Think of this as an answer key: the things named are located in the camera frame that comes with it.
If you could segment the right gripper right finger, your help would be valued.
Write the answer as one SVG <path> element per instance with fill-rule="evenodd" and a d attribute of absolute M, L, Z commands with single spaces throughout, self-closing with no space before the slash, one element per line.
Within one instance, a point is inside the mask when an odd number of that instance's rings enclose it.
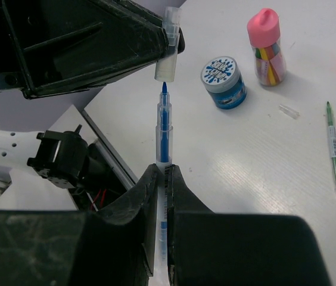
<path fill-rule="evenodd" d="M 176 165 L 169 170 L 168 186 L 171 285 L 331 284 L 317 239 L 304 219 L 215 213 L 187 187 Z"/>

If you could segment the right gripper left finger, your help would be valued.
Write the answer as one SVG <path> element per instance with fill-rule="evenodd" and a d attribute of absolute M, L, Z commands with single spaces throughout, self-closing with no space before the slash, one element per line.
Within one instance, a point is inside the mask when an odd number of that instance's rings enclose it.
<path fill-rule="evenodd" d="M 0 210 L 0 285 L 147 285 L 158 168 L 103 209 Z"/>

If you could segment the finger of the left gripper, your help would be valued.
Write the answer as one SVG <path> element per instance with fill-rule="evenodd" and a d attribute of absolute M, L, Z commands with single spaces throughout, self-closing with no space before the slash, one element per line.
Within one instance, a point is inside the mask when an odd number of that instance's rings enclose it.
<path fill-rule="evenodd" d="M 32 100 L 105 86 L 167 49 L 161 17 L 132 1 L 0 1 L 0 92 Z"/>
<path fill-rule="evenodd" d="M 178 54 L 181 54 L 185 50 L 185 39 L 183 36 L 182 29 L 179 29 L 179 43 L 178 43 Z"/>

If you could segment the clear pen cap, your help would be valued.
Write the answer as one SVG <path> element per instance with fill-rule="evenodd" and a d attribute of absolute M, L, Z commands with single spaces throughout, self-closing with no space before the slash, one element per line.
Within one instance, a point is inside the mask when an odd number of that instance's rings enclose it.
<path fill-rule="evenodd" d="M 166 7 L 162 28 L 164 29 L 168 46 L 165 56 L 158 60 L 155 66 L 155 80 L 160 82 L 173 82 L 175 79 L 176 61 L 180 39 L 181 9 Z"/>
<path fill-rule="evenodd" d="M 298 111 L 290 107 L 287 107 L 286 105 L 282 105 L 282 104 L 279 105 L 279 110 L 294 120 L 298 119 L 300 116 L 300 113 Z"/>

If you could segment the green thin highlighter pen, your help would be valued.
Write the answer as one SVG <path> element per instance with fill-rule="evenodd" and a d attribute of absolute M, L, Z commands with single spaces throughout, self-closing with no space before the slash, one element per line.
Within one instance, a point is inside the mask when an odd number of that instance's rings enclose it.
<path fill-rule="evenodd" d="M 334 116 L 332 112 L 332 107 L 329 101 L 326 102 L 326 118 L 328 125 L 328 144 L 329 144 L 329 155 L 332 162 L 332 171 L 335 184 L 336 192 L 336 129 L 334 124 Z"/>

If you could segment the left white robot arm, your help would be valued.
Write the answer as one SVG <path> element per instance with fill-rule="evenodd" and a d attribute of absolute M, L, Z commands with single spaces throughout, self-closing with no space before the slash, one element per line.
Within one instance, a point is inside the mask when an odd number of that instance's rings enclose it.
<path fill-rule="evenodd" d="M 172 10 L 160 17 L 133 1 L 0 1 L 0 93 L 35 100 L 99 88 L 184 49 Z M 0 130 L 0 166 L 62 189 L 98 189 L 105 174 L 78 130 Z"/>

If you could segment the blue paint jar near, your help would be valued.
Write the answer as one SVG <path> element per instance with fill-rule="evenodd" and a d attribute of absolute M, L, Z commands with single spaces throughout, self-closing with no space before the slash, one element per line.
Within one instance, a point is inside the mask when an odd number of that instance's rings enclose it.
<path fill-rule="evenodd" d="M 202 69 L 200 79 L 216 107 L 224 110 L 239 106 L 247 89 L 236 60 L 221 56 L 210 60 Z"/>

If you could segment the pink lid crayon bottle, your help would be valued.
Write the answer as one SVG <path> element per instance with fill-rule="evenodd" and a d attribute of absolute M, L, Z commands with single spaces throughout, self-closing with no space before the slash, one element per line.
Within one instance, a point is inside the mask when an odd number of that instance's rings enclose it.
<path fill-rule="evenodd" d="M 284 80 L 287 68 L 281 49 L 278 14 L 270 8 L 261 9 L 248 21 L 247 32 L 260 84 L 264 86 L 280 84 Z"/>

